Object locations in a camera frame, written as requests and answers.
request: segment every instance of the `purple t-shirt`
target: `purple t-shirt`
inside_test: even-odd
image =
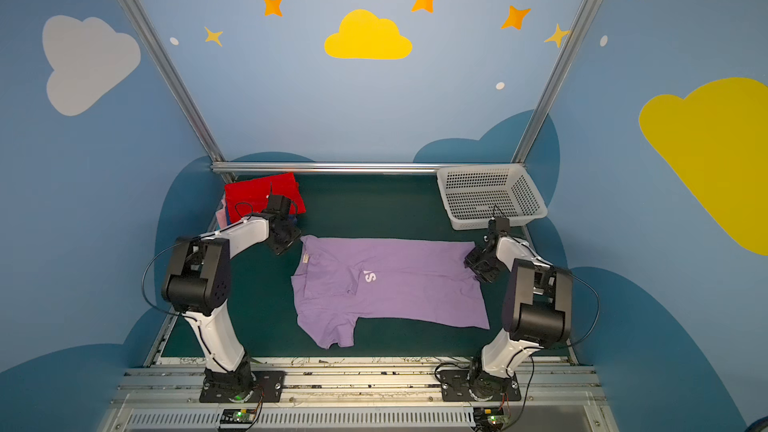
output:
[[[359,317],[411,318],[488,328],[471,242],[395,238],[301,238],[293,274],[299,326],[322,348],[354,344]]]

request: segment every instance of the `laundry basket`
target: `laundry basket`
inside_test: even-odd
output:
[[[454,230],[486,228],[499,215],[513,226],[547,215],[544,199],[518,164],[441,168],[437,183]]]

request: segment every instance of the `blue wall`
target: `blue wall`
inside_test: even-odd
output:
[[[283,16],[265,16],[264,0],[141,0],[228,159],[313,161],[450,160],[431,142],[479,140],[535,106],[559,52],[545,40],[581,2],[434,0],[429,13],[415,1],[282,0]],[[502,29],[511,5],[531,9],[519,30]],[[358,8],[393,20],[410,55],[329,56],[326,38]]]
[[[550,114],[559,176],[548,221],[531,230],[540,248],[559,235],[562,261],[604,295],[578,352],[598,367],[623,432],[736,431],[768,413],[768,257],[730,238],[638,123],[658,95],[685,98],[729,77],[768,82],[766,29],[765,0],[605,0]],[[711,154],[738,140],[722,137]],[[547,148],[539,139],[533,152]],[[736,201],[751,186],[741,178]],[[594,299],[580,297],[583,332]]]
[[[141,300],[144,266],[156,247],[204,229],[222,192],[143,48],[88,110],[53,107],[42,32],[60,14],[135,37],[115,0],[0,0],[4,430],[94,430],[163,319]]]

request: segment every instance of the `red folded clothing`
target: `red folded clothing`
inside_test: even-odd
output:
[[[270,187],[274,195],[284,195],[293,201],[290,208],[291,214],[306,212],[304,200],[299,194],[299,184],[296,183],[293,174],[272,175],[271,177],[254,178],[224,186],[226,212],[230,218],[230,223],[251,213],[252,208],[255,213],[264,210],[266,200],[270,196]]]

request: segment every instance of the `green mat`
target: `green mat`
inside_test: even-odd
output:
[[[304,235],[436,241],[481,241],[484,235],[483,230],[451,228],[434,176],[299,175],[297,180],[307,209],[299,217]],[[522,229],[513,234],[522,237]],[[322,349],[296,324],[290,277],[300,255],[301,244],[279,257],[266,245],[256,245],[232,261],[229,312],[237,337],[252,357],[472,356],[501,329],[506,275],[482,285],[490,330],[361,318],[354,347]],[[184,321],[177,322],[163,355],[202,357]]]

